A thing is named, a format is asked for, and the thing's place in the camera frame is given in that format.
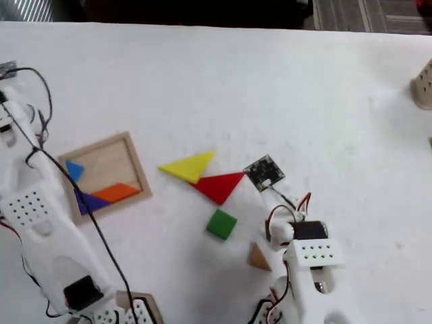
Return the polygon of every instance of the green square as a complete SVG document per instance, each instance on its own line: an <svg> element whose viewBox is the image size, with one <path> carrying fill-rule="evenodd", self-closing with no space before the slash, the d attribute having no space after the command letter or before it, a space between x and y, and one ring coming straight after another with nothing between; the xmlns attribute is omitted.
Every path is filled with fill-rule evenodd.
<svg viewBox="0 0 432 324"><path fill-rule="evenodd" d="M207 224L207 231L226 240L230 236L237 219L218 209Z"/></svg>

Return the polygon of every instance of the wooden frame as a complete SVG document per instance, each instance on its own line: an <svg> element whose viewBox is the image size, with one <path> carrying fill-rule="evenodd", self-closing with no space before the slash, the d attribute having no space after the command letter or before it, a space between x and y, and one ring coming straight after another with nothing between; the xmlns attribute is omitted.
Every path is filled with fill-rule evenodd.
<svg viewBox="0 0 432 324"><path fill-rule="evenodd" d="M144 200L152 195L149 183L147 182L147 178L144 174L144 170L142 169L140 160L136 153L135 146L132 142L132 138L130 137L129 132L124 132L112 136L110 138L107 138L106 140L102 140L100 142L80 148L76 151L64 154L59 157L59 163L61 164L62 167L67 169L66 161L85 159L86 155L95 153L95 151L101 152L103 149L107 148L108 146L118 144L120 142L124 143L125 150L128 154L130 163L132 164L133 171L136 176L136 182L140 186L141 192L129 198L125 198L121 201L115 202L112 205L106 206L98 211L94 211L93 215L95 217L104 216L112 211L116 211L118 209L124 208L130 204L136 203L140 200ZM66 181L66 192L70 200L74 223L76 225L80 225L82 223L90 221L90 217L88 215L81 215L80 209L78 207L78 202L76 200L76 196L74 193L74 189L66 179L65 181Z"/></svg>

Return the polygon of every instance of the black electronic module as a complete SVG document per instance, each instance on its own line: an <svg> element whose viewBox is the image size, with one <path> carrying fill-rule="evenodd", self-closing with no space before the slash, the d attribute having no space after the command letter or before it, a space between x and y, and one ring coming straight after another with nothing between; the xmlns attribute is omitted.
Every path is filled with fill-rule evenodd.
<svg viewBox="0 0 432 324"><path fill-rule="evenodd" d="M260 158L257 162L252 163L243 172L249 177L250 181L254 184L255 188L259 192L262 192L268 186L271 186L278 182L280 179L285 178L285 174L282 170L273 162L269 155ZM270 180L266 186L263 182Z"/></svg>

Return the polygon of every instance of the small tan triangle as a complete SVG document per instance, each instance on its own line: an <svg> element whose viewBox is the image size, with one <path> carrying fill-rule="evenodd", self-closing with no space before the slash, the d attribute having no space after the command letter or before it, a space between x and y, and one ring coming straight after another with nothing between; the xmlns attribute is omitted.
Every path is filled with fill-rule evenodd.
<svg viewBox="0 0 432 324"><path fill-rule="evenodd" d="M250 249L249 264L262 270L271 271L271 268L257 243L253 243L252 248Z"/></svg>

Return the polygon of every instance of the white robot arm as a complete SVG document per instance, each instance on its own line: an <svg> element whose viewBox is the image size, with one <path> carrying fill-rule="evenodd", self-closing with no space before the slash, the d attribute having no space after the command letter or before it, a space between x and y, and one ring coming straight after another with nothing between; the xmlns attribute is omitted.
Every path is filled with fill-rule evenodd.
<svg viewBox="0 0 432 324"><path fill-rule="evenodd" d="M52 162L34 150L38 140L25 106L12 88L0 91L0 104L0 214L19 235L23 262L43 296L59 315L85 315L98 324L153 323L142 300L133 301L135 312L116 305L104 268L60 203L64 191Z"/></svg>
<svg viewBox="0 0 432 324"><path fill-rule="evenodd" d="M262 194L268 203L273 193L266 190ZM283 208L289 210L285 214L289 217L270 217L261 235L271 250L284 250L281 263L287 275L275 282L271 299L262 303L249 323L365 324L339 242L329 238L324 223L305 221L305 213L299 208Z"/></svg>

